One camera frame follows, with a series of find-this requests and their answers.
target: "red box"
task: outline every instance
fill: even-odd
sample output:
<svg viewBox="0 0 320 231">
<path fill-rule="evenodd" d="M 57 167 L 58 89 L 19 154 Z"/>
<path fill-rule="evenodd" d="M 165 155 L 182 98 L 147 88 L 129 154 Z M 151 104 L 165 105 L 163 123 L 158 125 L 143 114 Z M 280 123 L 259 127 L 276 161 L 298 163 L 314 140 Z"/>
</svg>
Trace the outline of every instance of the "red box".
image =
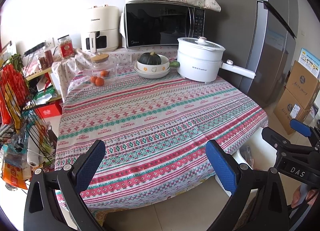
<svg viewBox="0 0 320 231">
<path fill-rule="evenodd" d="M 48 118 L 62 114 L 62 108 L 60 105 L 61 100 L 57 100 L 49 103 L 48 105 L 39 107 L 36 109 L 36 113 L 39 117 Z"/>
</svg>

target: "refrigerator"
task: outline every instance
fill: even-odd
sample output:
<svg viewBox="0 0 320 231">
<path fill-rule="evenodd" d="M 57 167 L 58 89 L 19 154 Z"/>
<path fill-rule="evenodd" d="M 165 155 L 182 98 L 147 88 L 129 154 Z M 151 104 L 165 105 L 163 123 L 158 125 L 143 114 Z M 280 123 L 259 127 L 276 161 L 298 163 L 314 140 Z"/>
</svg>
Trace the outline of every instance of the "refrigerator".
<svg viewBox="0 0 320 231">
<path fill-rule="evenodd" d="M 216 0 L 206 10 L 204 36 L 225 47 L 223 61 L 256 73 L 252 80 L 228 71 L 219 75 L 260 106 L 273 103 L 291 67 L 298 33 L 298 0 Z"/>
</svg>

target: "wall outlet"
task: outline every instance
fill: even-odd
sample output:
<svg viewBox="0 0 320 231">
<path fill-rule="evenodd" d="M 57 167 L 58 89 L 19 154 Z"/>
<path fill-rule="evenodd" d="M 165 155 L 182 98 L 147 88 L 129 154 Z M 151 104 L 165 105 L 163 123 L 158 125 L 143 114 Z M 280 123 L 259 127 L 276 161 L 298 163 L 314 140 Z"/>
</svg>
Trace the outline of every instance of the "wall outlet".
<svg viewBox="0 0 320 231">
<path fill-rule="evenodd" d="M 45 46 L 46 48 L 54 48 L 54 39 L 53 38 L 46 39 Z"/>
</svg>

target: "wooden lid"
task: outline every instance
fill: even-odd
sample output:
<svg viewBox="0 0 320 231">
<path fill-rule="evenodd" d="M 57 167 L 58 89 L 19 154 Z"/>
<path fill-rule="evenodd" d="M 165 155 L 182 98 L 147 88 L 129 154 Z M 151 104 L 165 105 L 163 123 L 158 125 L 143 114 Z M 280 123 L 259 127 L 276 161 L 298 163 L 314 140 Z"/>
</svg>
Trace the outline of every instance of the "wooden lid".
<svg viewBox="0 0 320 231">
<path fill-rule="evenodd" d="M 100 54 L 91 58 L 93 63 L 100 63 L 106 61 L 109 57 L 109 54 Z"/>
</svg>

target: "orange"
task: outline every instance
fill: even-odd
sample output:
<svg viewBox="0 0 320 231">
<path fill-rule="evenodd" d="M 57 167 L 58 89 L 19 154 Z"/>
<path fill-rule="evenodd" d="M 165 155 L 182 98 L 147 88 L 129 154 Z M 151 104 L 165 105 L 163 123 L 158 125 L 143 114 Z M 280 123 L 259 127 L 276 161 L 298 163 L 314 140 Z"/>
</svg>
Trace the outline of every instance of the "orange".
<svg viewBox="0 0 320 231">
<path fill-rule="evenodd" d="M 100 76 L 107 77 L 109 75 L 109 71 L 103 70 L 100 72 Z"/>
<path fill-rule="evenodd" d="M 96 79 L 96 86 L 103 86 L 104 85 L 104 79 L 101 77 L 98 77 Z"/>
<path fill-rule="evenodd" d="M 94 84 L 94 83 L 96 82 L 96 79 L 97 79 L 96 76 L 92 76 L 92 77 L 90 78 L 90 82 Z"/>
</svg>

